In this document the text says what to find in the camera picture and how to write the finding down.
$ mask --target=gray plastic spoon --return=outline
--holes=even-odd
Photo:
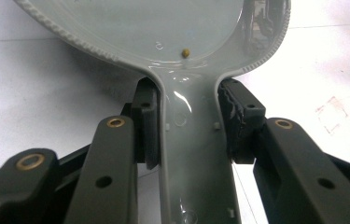
[[[162,223],[240,223],[217,87],[275,53],[289,0],[15,1],[69,44],[159,87]]]

